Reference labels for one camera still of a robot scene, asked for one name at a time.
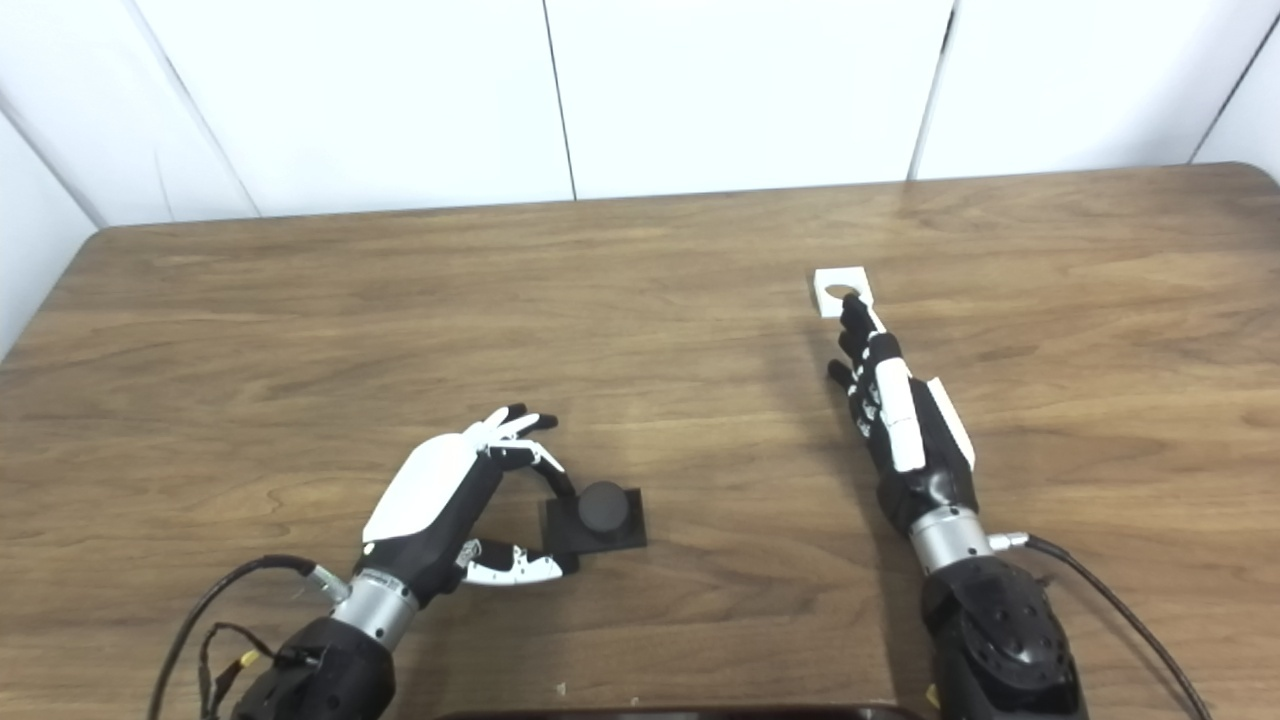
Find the wood grain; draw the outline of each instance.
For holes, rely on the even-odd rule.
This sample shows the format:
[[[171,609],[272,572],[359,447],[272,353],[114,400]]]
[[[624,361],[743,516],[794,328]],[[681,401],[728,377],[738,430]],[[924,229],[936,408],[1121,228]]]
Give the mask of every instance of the wood grain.
[[[1219,716],[1274,717],[1277,238],[1243,165],[102,232],[0,366],[0,715],[140,716],[210,582],[273,551],[348,566],[408,450],[512,401],[561,415],[580,484],[644,488],[652,546],[442,598],[389,717],[928,714],[919,573],[808,290],[863,264],[973,434],[987,528],[1073,548]],[[534,541],[541,497],[509,478],[479,530]],[[1183,717],[1108,607],[1025,561],[1061,578],[1096,717]],[[294,589],[211,615],[279,639],[324,611]]]

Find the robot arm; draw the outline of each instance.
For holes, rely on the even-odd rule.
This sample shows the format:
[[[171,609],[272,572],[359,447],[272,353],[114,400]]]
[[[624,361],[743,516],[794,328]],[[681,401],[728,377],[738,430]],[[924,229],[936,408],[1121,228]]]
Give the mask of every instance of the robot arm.
[[[575,573],[573,553],[468,539],[504,471],[532,468],[557,496],[573,496],[564,468],[524,439],[556,424],[512,405],[415,448],[365,525],[355,578],[348,584],[325,573],[333,609],[284,642],[230,716],[376,720],[396,693],[392,652],[433,598],[460,583],[515,585]]]
[[[1027,536],[987,536],[978,521],[969,436],[938,379],[911,375],[897,338],[850,293],[828,372],[867,441],[884,518],[910,539],[925,574],[943,720],[1084,720],[1075,661],[1048,597],[995,555]]]

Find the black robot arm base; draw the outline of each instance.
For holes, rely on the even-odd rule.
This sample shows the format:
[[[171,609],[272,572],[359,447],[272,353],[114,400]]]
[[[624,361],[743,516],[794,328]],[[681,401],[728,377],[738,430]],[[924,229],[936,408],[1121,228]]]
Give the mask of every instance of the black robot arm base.
[[[319,618],[285,641],[230,717],[361,720],[380,716],[394,696],[390,651],[346,623]]]
[[[943,720],[1088,719],[1066,634],[1021,568],[948,565],[925,580],[922,611]]]

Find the white wall panel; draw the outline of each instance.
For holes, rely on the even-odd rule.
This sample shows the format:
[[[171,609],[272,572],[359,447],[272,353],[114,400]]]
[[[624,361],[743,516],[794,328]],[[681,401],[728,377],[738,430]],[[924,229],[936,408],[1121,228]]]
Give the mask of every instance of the white wall panel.
[[[960,0],[920,178],[1187,163],[1280,0]]]
[[[950,0],[548,0],[579,197],[897,181]]]
[[[93,224],[0,117],[0,359]]]
[[[99,222],[255,214],[127,0],[4,0],[0,100]]]
[[[264,214],[572,196],[538,0],[140,6]]]
[[[1280,182],[1280,35],[1272,33],[1204,141],[1197,163],[1252,163]]]

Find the black cable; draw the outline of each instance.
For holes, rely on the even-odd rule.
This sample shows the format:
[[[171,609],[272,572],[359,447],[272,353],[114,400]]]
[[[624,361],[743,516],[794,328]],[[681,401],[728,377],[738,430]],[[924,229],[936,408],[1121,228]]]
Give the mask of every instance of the black cable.
[[[255,635],[248,628],[237,625],[236,623],[214,623],[214,625],[209,628],[209,632],[205,633],[205,639],[200,643],[200,666],[196,671],[196,678],[200,682],[201,717],[214,717],[214,714],[218,710],[218,701],[221,700],[219,697],[211,697],[214,693],[214,682],[209,670],[209,646],[212,644],[214,637],[221,630],[238,633],[253,646],[253,650],[259,651],[268,659],[275,657],[271,648],[268,647],[268,644]]]
[[[1156,635],[1152,634],[1152,632],[1147,628],[1147,625],[1144,625],[1143,621],[1139,620],[1137,615],[1134,615],[1133,610],[1129,610],[1129,606],[1125,605],[1124,601],[1120,600],[1120,597],[1116,596],[1116,593],[1112,592],[1111,588],[1108,588],[1107,584],[1103,583],[1101,578],[1091,573],[1089,569],[1085,568],[1083,562],[1076,560],[1075,556],[1068,552],[1066,548],[1053,544],[1044,538],[1028,536],[1027,547],[1028,550],[1043,552],[1050,557],[1053,557],[1061,562],[1065,562],[1066,565],[1070,565],[1073,570],[1075,570],[1076,573],[1080,574],[1082,578],[1088,580],[1088,583],[1093,585],[1093,589],[1098,591],[1102,594],[1102,597],[1107,598],[1107,602],[1110,602],[1111,606],[1115,607],[1116,611],[1120,612],[1120,615],[1129,621],[1129,625],[1133,626],[1133,629],[1139,635],[1142,635],[1142,639],[1147,641],[1147,644],[1151,646],[1151,650],[1153,650],[1156,655],[1160,656],[1160,660],[1164,661],[1165,667],[1169,667],[1169,671],[1174,675],[1174,679],[1178,680],[1178,684],[1181,685],[1183,692],[1187,693],[1187,700],[1192,703],[1192,708],[1196,710],[1196,715],[1201,720],[1213,720],[1212,715],[1210,715],[1208,712],[1208,706],[1204,705],[1204,700],[1201,698],[1198,692],[1196,692],[1196,685],[1192,684],[1190,678],[1188,678],[1187,673],[1184,673],[1183,669],[1178,665],[1178,661],[1174,660],[1174,656],[1170,655],[1167,650],[1165,650],[1165,646],[1158,639],[1156,639]]]
[[[164,664],[160,665],[160,676],[156,678],[156,685],[151,691],[151,702],[147,706],[147,720],[160,720],[160,707],[164,703],[164,691],[169,684],[169,676],[173,675],[173,669],[178,665],[178,656],[182,655],[182,648],[187,644],[187,638],[191,637],[191,630],[195,629],[196,623],[200,616],[205,614],[209,605],[223,593],[232,583],[248,575],[255,570],[264,570],[271,568],[280,568],[285,570],[293,570],[297,574],[306,578],[316,569],[316,564],[306,557],[298,557],[297,555],[264,555],[257,560],[251,560],[239,568],[232,570],[223,579],[212,584],[205,594],[196,601],[192,606],[191,612],[187,614],[186,620],[178,626],[178,634],[173,638],[173,644],[169,646],[169,653],[165,655]]]

